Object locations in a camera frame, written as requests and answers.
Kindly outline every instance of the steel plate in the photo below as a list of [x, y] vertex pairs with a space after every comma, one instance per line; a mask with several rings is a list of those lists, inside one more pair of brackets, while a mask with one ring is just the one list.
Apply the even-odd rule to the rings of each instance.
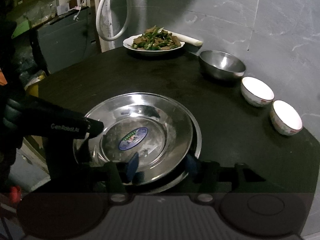
[[[193, 136], [188, 113], [176, 101], [156, 94], [130, 93], [95, 106], [86, 117], [102, 121], [102, 134], [89, 140], [92, 166], [123, 162], [139, 153], [132, 184], [162, 178], [187, 154]], [[81, 145], [75, 140], [74, 151]]]

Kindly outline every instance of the bowl rim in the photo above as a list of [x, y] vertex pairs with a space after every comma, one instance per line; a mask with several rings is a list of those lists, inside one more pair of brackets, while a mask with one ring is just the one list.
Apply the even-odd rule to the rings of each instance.
[[[253, 78], [253, 79], [256, 79], [256, 80], [261, 81], [262, 83], [264, 83], [264, 84], [271, 90], [271, 92], [272, 92], [272, 94], [273, 94], [273, 97], [272, 97], [271, 99], [265, 99], [265, 98], [262, 98], [262, 97], [259, 97], [259, 96], [255, 95], [254, 93], [252, 93], [252, 92], [244, 85], [244, 83], [243, 83], [243, 79], [244, 79], [244, 78]], [[260, 80], [260, 79], [258, 79], [258, 78], [248, 77], [248, 76], [243, 77], [243, 78], [241, 79], [241, 85], [243, 85], [244, 88], [247, 89], [247, 90], [248, 90], [251, 94], [253, 94], [255, 97], [260, 98], [260, 99], [262, 99], [262, 100], [272, 101], [272, 100], [275, 98], [275, 93], [273, 92], [273, 90], [271, 89], [271, 87], [269, 87], [265, 82], [263, 82], [262, 80]]]
[[[239, 72], [239, 71], [230, 71], [230, 70], [221, 69], [221, 68], [218, 68], [218, 67], [216, 67], [216, 66], [211, 65], [210, 63], [206, 62], [206, 61], [201, 57], [201, 54], [202, 54], [203, 52], [205, 52], [205, 51], [221, 52], [221, 53], [223, 53], [223, 54], [227, 54], [227, 55], [229, 55], [229, 56], [232, 56], [232, 57], [236, 58], [237, 60], [239, 60], [239, 61], [244, 65], [244, 71], [240, 71], [240, 72]], [[240, 59], [237, 58], [236, 56], [234, 56], [234, 55], [232, 55], [232, 54], [229, 54], [229, 53], [226, 53], [226, 52], [224, 52], [224, 51], [215, 50], [215, 49], [204, 49], [204, 50], [202, 50], [202, 51], [199, 53], [199, 56], [198, 56], [198, 57], [199, 57], [201, 60], [203, 60], [205, 63], [209, 64], [210, 66], [215, 67], [216, 69], [219, 69], [219, 70], [226, 71], [226, 72], [230, 72], [230, 73], [244, 73], [244, 72], [247, 70], [247, 66], [243, 63], [242, 60], [240, 60]]]
[[174, 49], [167, 49], [167, 50], [139, 50], [139, 49], [133, 49], [133, 48], [131, 48], [128, 44], [128, 42], [126, 42], [126, 43], [124, 43], [125, 41], [127, 41], [128, 39], [130, 39], [130, 38], [138, 38], [138, 37], [140, 37], [141, 35], [143, 35], [143, 33], [142, 34], [138, 34], [138, 35], [133, 35], [133, 36], [130, 36], [130, 37], [128, 37], [128, 38], [126, 38], [126, 39], [124, 39], [124, 41], [123, 41], [123, 46], [125, 47], [125, 48], [127, 48], [127, 49], [130, 49], [130, 50], [133, 50], [133, 51], [135, 51], [135, 52], [142, 52], [142, 53], [150, 53], [150, 52], [157, 52], [157, 53], [162, 53], [162, 52], [169, 52], [169, 51], [173, 51], [173, 50], [176, 50], [176, 49], [181, 49], [183, 46], [184, 46], [184, 44], [185, 44], [185, 42], [184, 41], [180, 41], [180, 43], [181, 43], [181, 46], [179, 46], [179, 47], [177, 47], [177, 48], [174, 48]]
[[[300, 121], [301, 121], [301, 128], [300, 128], [300, 129], [292, 128], [290, 125], [286, 124], [286, 123], [281, 119], [281, 117], [278, 115], [278, 113], [276, 112], [275, 107], [274, 107], [274, 103], [275, 103], [276, 101], [284, 102], [284, 103], [286, 103], [287, 105], [289, 105], [289, 106], [292, 107], [292, 109], [297, 113], [298, 117], [300, 118]], [[285, 101], [283, 101], [283, 100], [275, 100], [275, 101], [273, 101], [273, 103], [272, 103], [272, 109], [274, 110], [274, 112], [275, 112], [275, 114], [278, 116], [278, 118], [281, 120], [281, 122], [283, 122], [283, 123], [284, 123], [286, 126], [288, 126], [290, 129], [295, 130], [295, 131], [301, 131], [301, 130], [303, 129], [303, 122], [302, 122], [301, 116], [299, 115], [299, 113], [297, 112], [297, 110], [294, 109], [294, 107], [293, 107], [292, 105], [288, 104], [287, 102], [285, 102]]]

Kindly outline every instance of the white ceramic bowl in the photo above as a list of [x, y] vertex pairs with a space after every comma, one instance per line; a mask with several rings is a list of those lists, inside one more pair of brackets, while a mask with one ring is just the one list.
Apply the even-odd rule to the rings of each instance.
[[303, 128], [297, 111], [288, 103], [276, 100], [270, 111], [271, 122], [275, 129], [283, 135], [293, 135]]
[[181, 41], [181, 46], [180, 47], [177, 47], [175, 49], [168, 49], [168, 50], [138, 50], [138, 49], [133, 49], [131, 48], [131, 45], [133, 44], [133, 40], [135, 38], [138, 38], [139, 36], [141, 36], [142, 34], [139, 34], [139, 35], [135, 35], [135, 36], [131, 36], [127, 39], [125, 39], [123, 41], [123, 46], [126, 47], [127, 49], [130, 49], [130, 50], [133, 50], [139, 54], [142, 54], [142, 55], [145, 55], [145, 56], [159, 56], [159, 55], [163, 55], [163, 54], [166, 54], [170, 51], [173, 51], [173, 50], [176, 50], [176, 49], [181, 49], [184, 45], [184, 42]]
[[245, 100], [253, 106], [265, 106], [275, 97], [267, 84], [253, 77], [244, 77], [241, 80], [241, 93]]

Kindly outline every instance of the table surface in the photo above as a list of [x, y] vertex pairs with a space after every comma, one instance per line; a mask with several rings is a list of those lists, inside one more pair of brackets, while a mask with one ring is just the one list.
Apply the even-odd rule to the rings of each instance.
[[181, 50], [160, 59], [143, 58], [118, 48], [39, 83], [39, 97], [83, 114], [108, 98], [130, 92], [164, 95], [187, 107], [201, 129], [200, 159], [225, 167], [244, 162], [289, 192], [315, 192], [319, 142], [305, 128], [290, 137], [280, 135], [269, 120], [271, 106], [249, 105], [240, 82], [226, 86], [205, 79], [191, 53]]

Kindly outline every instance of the concrete wall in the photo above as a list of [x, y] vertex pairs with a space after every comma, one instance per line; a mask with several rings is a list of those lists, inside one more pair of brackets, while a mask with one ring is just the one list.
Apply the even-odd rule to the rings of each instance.
[[[125, 0], [111, 0], [114, 33]], [[133, 0], [128, 31], [158, 25], [239, 57], [247, 76], [266, 82], [276, 99], [293, 105], [320, 140], [320, 0]], [[197, 53], [197, 48], [189, 47]]]

